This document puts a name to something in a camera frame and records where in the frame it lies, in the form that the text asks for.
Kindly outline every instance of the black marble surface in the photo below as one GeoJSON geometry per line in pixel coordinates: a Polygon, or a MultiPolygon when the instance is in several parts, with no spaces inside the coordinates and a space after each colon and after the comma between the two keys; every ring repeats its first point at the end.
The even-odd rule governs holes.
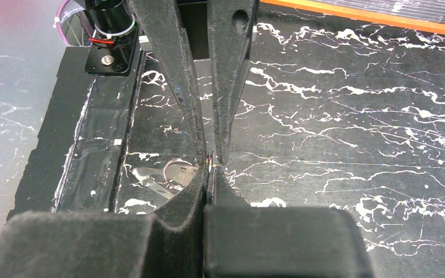
{"type": "MultiPolygon", "coordinates": [[[[350,211],[377,277],[445,277],[445,36],[285,13],[262,12],[254,29],[224,167],[230,183],[252,206],[350,211]]],[[[209,62],[196,66],[211,150],[209,62]]],[[[166,201],[132,169],[193,162],[185,130],[150,54],[117,213],[166,201]]]]}

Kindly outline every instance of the electrical wire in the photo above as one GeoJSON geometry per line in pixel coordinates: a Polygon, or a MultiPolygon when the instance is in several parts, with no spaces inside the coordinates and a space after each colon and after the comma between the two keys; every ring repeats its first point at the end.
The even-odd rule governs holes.
{"type": "Polygon", "coordinates": [[[64,31],[62,30],[62,25],[60,24],[60,17],[62,16],[62,13],[64,13],[65,7],[67,4],[69,4],[71,0],[63,0],[62,3],[59,6],[59,9],[57,10],[57,13],[55,15],[55,28],[57,29],[57,32],[59,33],[60,39],[67,45],[71,46],[69,41],[67,41],[67,38],[64,35],[64,31]]]}
{"type": "Polygon", "coordinates": [[[134,28],[135,25],[136,25],[136,18],[132,15],[132,23],[130,24],[129,28],[123,30],[122,32],[110,34],[110,33],[104,32],[101,29],[99,29],[98,26],[96,26],[96,24],[94,25],[94,29],[96,29],[96,31],[98,33],[100,33],[101,35],[104,35],[108,39],[111,39],[111,38],[113,38],[115,36],[123,36],[123,35],[128,34],[130,31],[132,31],[132,29],[134,28]]]}
{"type": "Polygon", "coordinates": [[[81,45],[84,45],[84,28],[81,29],[81,45]]]}
{"type": "Polygon", "coordinates": [[[107,45],[113,45],[113,44],[114,44],[113,41],[108,41],[108,40],[105,40],[105,39],[94,39],[94,38],[90,38],[89,41],[90,41],[90,42],[97,42],[97,43],[104,43],[104,44],[107,44],[107,45]]]}
{"type": "Polygon", "coordinates": [[[74,38],[78,42],[78,45],[82,45],[81,42],[79,41],[78,36],[76,36],[76,32],[74,32],[74,30],[72,30],[71,23],[69,21],[67,21],[67,25],[69,26],[68,30],[72,32],[72,35],[74,36],[74,38]]]}
{"type": "Polygon", "coordinates": [[[55,29],[57,29],[57,32],[59,33],[59,38],[67,45],[67,46],[72,46],[69,41],[67,41],[67,37],[64,34],[64,30],[62,29],[62,22],[66,19],[68,19],[69,17],[73,16],[73,15],[77,15],[79,18],[79,21],[81,22],[81,26],[82,28],[86,31],[87,35],[92,38],[93,37],[93,28],[91,27],[91,24],[89,24],[89,22],[84,18],[83,14],[81,13],[84,8],[83,7],[78,7],[75,8],[72,12],[65,12],[64,17],[62,16],[62,14],[65,11],[66,6],[71,2],[72,0],[63,0],[62,3],[60,4],[57,13],[56,13],[56,17],[54,19],[54,27],[55,29]]]}

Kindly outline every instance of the purple cable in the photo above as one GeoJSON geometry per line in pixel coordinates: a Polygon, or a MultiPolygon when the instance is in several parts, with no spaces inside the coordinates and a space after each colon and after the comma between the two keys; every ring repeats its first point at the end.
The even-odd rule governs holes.
{"type": "MultiPolygon", "coordinates": [[[[60,4],[59,9],[57,10],[57,14],[56,17],[60,19],[60,17],[62,16],[62,13],[64,12],[65,6],[67,6],[67,4],[69,4],[69,2],[71,2],[71,0],[64,0],[62,2],[62,4],[60,4]]],[[[67,45],[67,46],[71,46],[71,44],[67,41],[67,38],[64,35],[64,31],[62,30],[62,26],[60,25],[60,22],[56,22],[55,23],[55,27],[57,28],[57,32],[59,33],[59,37],[60,39],[67,45]]]]}

